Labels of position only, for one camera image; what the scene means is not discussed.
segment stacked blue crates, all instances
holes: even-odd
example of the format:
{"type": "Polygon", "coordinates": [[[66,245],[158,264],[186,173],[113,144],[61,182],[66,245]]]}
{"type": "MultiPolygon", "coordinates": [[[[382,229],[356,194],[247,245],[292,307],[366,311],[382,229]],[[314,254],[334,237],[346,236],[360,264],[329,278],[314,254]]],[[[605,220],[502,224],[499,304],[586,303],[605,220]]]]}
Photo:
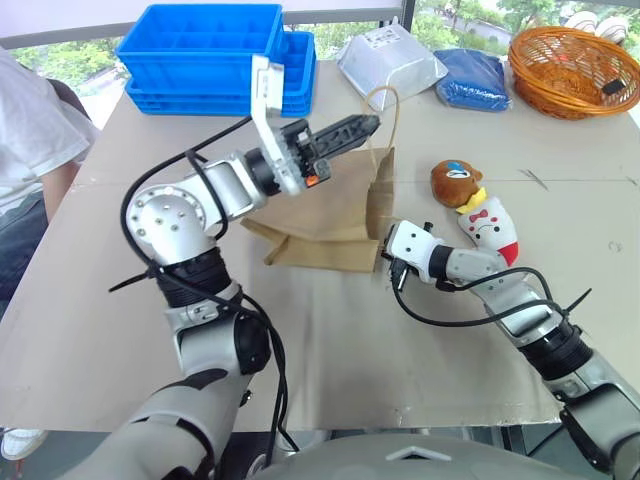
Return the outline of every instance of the stacked blue crates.
{"type": "Polygon", "coordinates": [[[283,117],[311,111],[313,34],[285,32],[280,5],[151,5],[116,54],[126,90],[144,113],[248,115],[251,57],[285,67],[283,117]]]}

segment orange wicker basket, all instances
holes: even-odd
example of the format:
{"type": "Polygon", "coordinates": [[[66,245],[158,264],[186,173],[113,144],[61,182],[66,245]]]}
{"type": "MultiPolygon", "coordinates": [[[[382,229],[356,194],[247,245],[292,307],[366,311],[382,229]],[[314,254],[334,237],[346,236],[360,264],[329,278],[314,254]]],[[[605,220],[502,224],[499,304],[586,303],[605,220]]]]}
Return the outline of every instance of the orange wicker basket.
{"type": "Polygon", "coordinates": [[[640,65],[591,33],[564,27],[525,30],[511,42],[509,62],[516,92],[557,118],[613,115],[640,100],[640,65]]]}

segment person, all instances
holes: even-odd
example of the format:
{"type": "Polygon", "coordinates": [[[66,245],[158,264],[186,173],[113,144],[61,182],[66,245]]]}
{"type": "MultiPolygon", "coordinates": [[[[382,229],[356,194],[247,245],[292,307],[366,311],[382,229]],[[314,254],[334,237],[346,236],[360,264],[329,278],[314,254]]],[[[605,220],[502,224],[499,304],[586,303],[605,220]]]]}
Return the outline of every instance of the person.
{"type": "MultiPolygon", "coordinates": [[[[66,85],[0,48],[0,321],[98,132],[66,85]]],[[[45,437],[5,430],[2,455],[24,458],[45,437]]]]}

